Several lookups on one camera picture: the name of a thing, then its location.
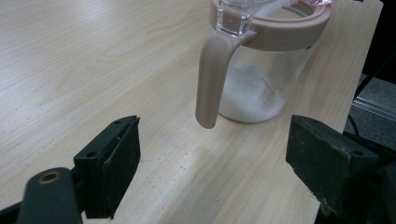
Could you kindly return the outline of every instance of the glass pitcher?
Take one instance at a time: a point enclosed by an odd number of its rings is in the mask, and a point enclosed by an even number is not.
[[[330,15],[330,5],[296,0],[211,0],[215,32],[201,52],[198,122],[213,128],[218,113],[242,122],[276,116]]]

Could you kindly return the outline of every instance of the beige plastic handle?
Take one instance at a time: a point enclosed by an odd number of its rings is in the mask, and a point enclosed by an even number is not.
[[[228,64],[236,49],[253,39],[254,31],[234,37],[215,31],[204,43],[198,76],[195,117],[207,129],[215,127]]]

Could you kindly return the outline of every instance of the beige plastic lid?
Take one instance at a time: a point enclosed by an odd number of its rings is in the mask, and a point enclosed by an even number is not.
[[[218,19],[218,0],[210,1],[209,21],[216,30]],[[330,5],[312,7],[300,1],[290,9],[306,16],[296,19],[278,19],[254,15],[250,30],[257,36],[243,46],[266,51],[288,51],[313,46],[320,38],[332,14]]]

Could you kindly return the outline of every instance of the table surface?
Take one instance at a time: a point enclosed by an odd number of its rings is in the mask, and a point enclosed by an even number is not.
[[[107,124],[137,115],[142,158],[114,220],[313,223],[318,201],[285,162],[290,116],[341,132],[382,4],[336,1],[285,110],[242,124],[194,116],[206,0],[0,2],[0,208]]]

